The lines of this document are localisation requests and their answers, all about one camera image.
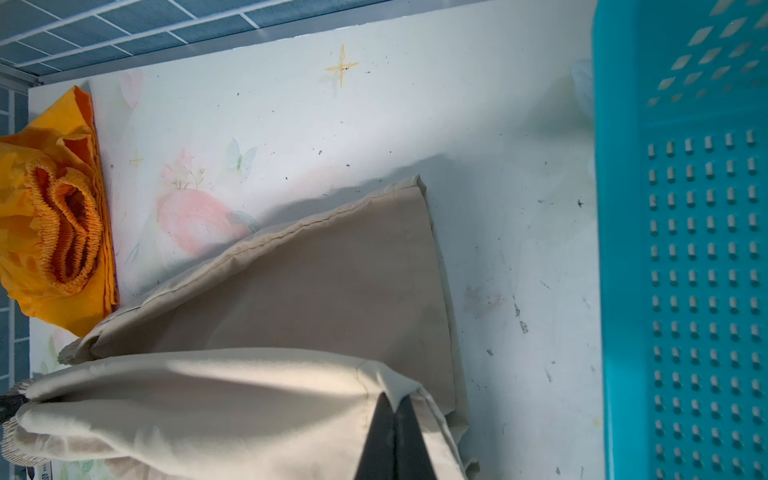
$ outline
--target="beige fabric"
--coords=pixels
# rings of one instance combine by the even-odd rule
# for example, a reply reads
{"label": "beige fabric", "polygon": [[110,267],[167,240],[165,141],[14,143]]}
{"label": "beige fabric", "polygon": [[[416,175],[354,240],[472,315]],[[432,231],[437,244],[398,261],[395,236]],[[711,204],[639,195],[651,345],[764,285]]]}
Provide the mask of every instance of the beige fabric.
{"label": "beige fabric", "polygon": [[414,177],[261,230],[118,310],[61,360],[233,347],[357,356],[423,384],[444,414],[455,412],[458,439],[467,416],[451,324]]}
{"label": "beige fabric", "polygon": [[464,478],[432,397],[379,362],[296,349],[153,353],[33,380],[3,455],[102,458],[117,478],[352,479],[379,394],[410,395],[435,473]]}

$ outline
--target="black object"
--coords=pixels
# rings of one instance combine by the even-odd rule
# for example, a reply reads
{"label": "black object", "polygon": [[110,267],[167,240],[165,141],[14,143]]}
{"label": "black object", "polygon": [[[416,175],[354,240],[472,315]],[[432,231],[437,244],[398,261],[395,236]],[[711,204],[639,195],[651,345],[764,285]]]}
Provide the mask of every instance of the black object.
{"label": "black object", "polygon": [[437,480],[424,438],[406,396],[392,412],[383,393],[379,395],[371,428],[357,467],[355,480]]}
{"label": "black object", "polygon": [[16,412],[27,402],[27,397],[23,395],[3,395],[0,396],[0,423],[16,415]]}

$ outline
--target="folded cloth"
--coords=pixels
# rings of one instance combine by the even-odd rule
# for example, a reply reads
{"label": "folded cloth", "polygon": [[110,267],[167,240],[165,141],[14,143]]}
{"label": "folded cloth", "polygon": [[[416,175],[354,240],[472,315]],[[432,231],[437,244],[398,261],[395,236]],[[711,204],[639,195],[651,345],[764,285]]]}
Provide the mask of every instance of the folded cloth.
{"label": "folded cloth", "polygon": [[3,424],[16,465],[104,459],[116,478],[353,480],[377,400],[410,396],[435,476],[464,478],[437,405],[379,362],[298,349],[96,360],[19,387]]}
{"label": "folded cloth", "polygon": [[376,360],[424,385],[458,441],[466,393],[424,193],[414,177],[262,229],[120,308],[60,361],[243,347]]}
{"label": "folded cloth", "polygon": [[118,304],[91,96],[73,87],[0,137],[0,281],[22,312],[83,336]]}

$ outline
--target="orange fabric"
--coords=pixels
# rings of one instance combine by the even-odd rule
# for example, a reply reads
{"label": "orange fabric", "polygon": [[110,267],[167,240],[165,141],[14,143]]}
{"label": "orange fabric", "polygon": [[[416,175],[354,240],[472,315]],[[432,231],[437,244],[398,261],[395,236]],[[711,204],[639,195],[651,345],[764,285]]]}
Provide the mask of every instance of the orange fabric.
{"label": "orange fabric", "polygon": [[25,315],[77,336],[118,304],[93,107],[80,88],[0,137],[0,282]]}

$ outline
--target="teal plastic basket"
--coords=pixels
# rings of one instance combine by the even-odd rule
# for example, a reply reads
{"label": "teal plastic basket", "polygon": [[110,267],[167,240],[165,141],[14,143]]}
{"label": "teal plastic basket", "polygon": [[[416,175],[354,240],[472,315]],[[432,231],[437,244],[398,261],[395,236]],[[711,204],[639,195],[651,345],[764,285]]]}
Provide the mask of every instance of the teal plastic basket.
{"label": "teal plastic basket", "polygon": [[601,0],[607,476],[764,478],[768,0]]}

